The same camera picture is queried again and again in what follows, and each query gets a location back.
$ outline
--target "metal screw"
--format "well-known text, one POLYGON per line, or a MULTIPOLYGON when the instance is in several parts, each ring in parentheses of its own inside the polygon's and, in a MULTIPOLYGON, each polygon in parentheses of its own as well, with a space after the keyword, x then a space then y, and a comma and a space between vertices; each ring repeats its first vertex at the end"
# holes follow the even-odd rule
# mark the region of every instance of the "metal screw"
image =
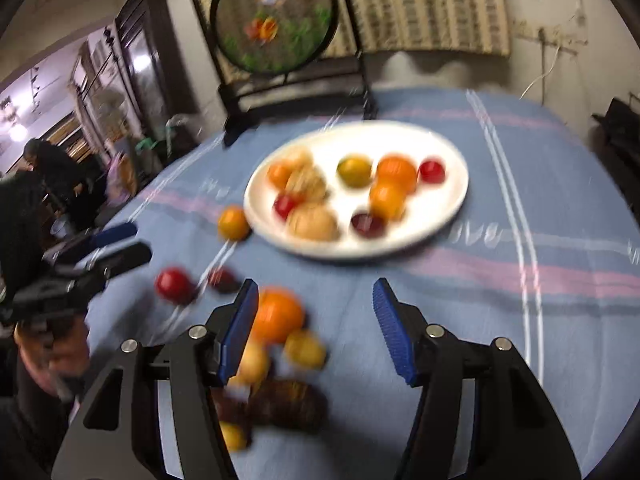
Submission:
POLYGON ((513 344, 505 337, 499 337, 495 340, 495 345, 498 347, 498 350, 511 350, 513 344))
POLYGON ((125 354, 133 352, 136 348, 138 348, 138 342, 135 339, 127 339, 120 345, 120 350, 125 354))
POLYGON ((429 337, 442 337, 444 336, 444 329, 440 325, 429 325, 427 327, 427 334, 429 337))
POLYGON ((207 335, 207 327, 205 327, 204 325, 192 326, 189 329, 189 337, 191 339, 202 339, 206 335, 207 335))

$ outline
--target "human hand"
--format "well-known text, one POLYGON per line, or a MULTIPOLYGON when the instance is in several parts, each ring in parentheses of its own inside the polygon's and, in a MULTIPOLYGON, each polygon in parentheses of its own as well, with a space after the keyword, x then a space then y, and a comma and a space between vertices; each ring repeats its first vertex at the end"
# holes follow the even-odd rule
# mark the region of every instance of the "human hand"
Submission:
POLYGON ((16 327, 14 340, 30 372, 48 370, 65 377, 79 377, 89 367, 88 333, 84 318, 76 316, 68 333, 54 340, 50 348, 44 345, 42 334, 24 326, 16 327))

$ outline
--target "white cable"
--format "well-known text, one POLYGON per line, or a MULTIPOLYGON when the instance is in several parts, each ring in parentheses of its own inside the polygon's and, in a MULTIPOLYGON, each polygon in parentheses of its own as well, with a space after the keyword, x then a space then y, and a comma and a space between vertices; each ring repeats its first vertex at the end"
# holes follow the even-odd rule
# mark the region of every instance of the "white cable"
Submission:
POLYGON ((549 76, 554 68, 556 67, 556 62, 558 62, 558 55, 560 54, 560 49, 562 48, 562 45, 558 45, 558 48, 556 49, 556 56, 554 57, 554 62, 551 65, 551 68, 548 70, 548 72, 539 75, 537 78, 535 78, 531 84, 529 86, 527 86, 527 89, 522 93, 522 95, 520 96, 520 99, 523 99, 525 95, 527 95, 527 92, 529 90, 531 90, 532 86, 535 85, 538 81, 542 81, 545 77, 549 76))

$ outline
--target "dark red fruit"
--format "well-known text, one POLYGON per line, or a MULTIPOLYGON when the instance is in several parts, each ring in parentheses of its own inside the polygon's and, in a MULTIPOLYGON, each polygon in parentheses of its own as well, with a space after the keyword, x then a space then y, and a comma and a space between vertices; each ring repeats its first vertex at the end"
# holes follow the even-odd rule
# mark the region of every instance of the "dark red fruit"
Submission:
POLYGON ((446 176, 444 166, 434 158, 425 159, 418 171, 420 179, 427 184, 442 184, 446 176))
POLYGON ((209 286, 212 286, 222 294, 229 294, 240 290, 242 283, 238 281, 230 270, 220 267, 219 269, 213 269, 209 273, 209 286))
POLYGON ((167 267, 156 277, 156 292, 171 303, 187 306, 196 297, 196 285, 178 267, 167 267))
POLYGON ((273 210, 284 221, 287 220, 289 213, 300 205, 300 202, 289 195, 278 195, 276 201, 273 203, 273 210))
POLYGON ((384 219, 371 213, 356 213, 351 217, 351 225, 363 238, 380 238, 386 230, 384 219))

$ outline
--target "person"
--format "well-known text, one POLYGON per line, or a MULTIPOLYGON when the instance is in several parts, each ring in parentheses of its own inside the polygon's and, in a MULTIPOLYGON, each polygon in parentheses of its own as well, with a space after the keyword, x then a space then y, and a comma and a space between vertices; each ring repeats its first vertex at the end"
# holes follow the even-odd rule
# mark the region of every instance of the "person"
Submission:
POLYGON ((95 227, 97 208, 88 181, 65 150, 46 140, 31 139, 24 146, 23 157, 43 180, 47 191, 63 205, 77 231, 95 227))
POLYGON ((23 326, 14 331, 15 395, 0 399, 0 478, 50 479, 73 402, 56 393, 56 377, 81 377, 89 365, 88 328, 74 318, 69 332, 46 348, 23 326))

